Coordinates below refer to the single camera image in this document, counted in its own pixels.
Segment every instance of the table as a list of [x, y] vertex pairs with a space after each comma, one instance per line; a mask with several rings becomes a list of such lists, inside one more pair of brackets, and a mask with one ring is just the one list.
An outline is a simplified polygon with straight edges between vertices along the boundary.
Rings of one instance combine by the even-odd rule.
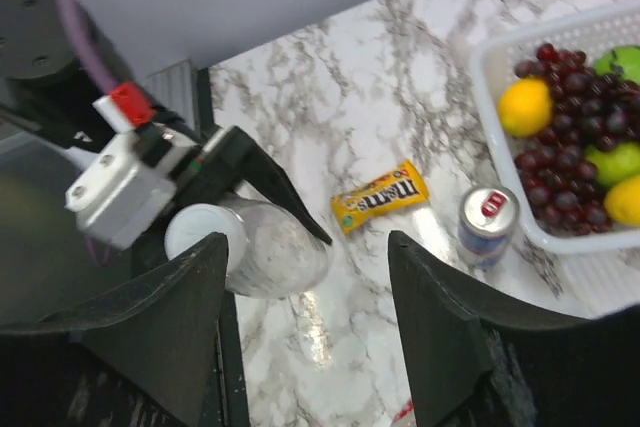
[[[372, 0], [210, 69], [216, 122], [252, 135], [335, 239], [316, 289], [237, 298], [252, 425], [389, 425], [409, 388], [388, 232], [403, 230], [465, 269], [452, 249], [458, 202], [471, 185], [496, 180], [470, 95], [471, 51], [524, 24], [616, 1]], [[329, 199], [405, 158], [424, 175], [429, 204], [345, 238]], [[519, 239], [500, 268], [469, 273], [528, 302], [594, 316], [640, 299], [638, 266], [637, 251], [561, 258]]]

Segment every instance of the cable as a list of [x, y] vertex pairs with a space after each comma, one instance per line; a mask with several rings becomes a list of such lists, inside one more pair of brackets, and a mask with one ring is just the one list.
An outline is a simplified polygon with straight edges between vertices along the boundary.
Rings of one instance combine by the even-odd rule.
[[57, 1], [60, 20], [69, 42], [75, 49], [91, 80], [105, 95], [108, 95], [118, 87], [119, 83], [105, 67], [102, 59], [93, 48], [84, 13], [78, 6], [78, 0]]

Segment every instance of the yellow candy wrapper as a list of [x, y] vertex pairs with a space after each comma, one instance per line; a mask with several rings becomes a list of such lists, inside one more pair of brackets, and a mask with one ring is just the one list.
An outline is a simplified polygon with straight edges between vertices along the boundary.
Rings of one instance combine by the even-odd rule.
[[429, 189], [411, 162], [405, 160], [391, 172], [346, 194], [331, 199], [333, 214], [345, 235], [380, 217], [429, 199]]

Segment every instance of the white plastic basket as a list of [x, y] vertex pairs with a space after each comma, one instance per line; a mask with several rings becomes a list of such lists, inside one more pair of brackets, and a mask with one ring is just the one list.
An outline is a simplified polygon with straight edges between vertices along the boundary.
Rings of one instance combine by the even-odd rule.
[[585, 237], [557, 237], [543, 231], [533, 218], [513, 163], [512, 142], [502, 130], [496, 105], [516, 79], [514, 65], [534, 57], [536, 46], [551, 42], [557, 48], [584, 50], [593, 61], [618, 45], [640, 45], [640, 0], [582, 12], [490, 39], [471, 56], [473, 96], [500, 181], [521, 204], [520, 224], [525, 235], [557, 254], [584, 254], [640, 246], [640, 229], [616, 228]]

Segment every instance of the bunch of red grapes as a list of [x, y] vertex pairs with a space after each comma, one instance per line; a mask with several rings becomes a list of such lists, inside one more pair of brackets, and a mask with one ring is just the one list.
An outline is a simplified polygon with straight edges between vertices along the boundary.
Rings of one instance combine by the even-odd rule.
[[614, 150], [640, 140], [640, 87], [616, 74], [599, 76], [582, 51], [543, 44], [535, 60], [519, 62], [519, 78], [539, 77], [554, 101], [551, 125], [515, 158], [533, 214], [548, 230], [572, 235], [606, 232], [611, 219], [596, 183], [598, 168], [585, 160], [585, 148]]

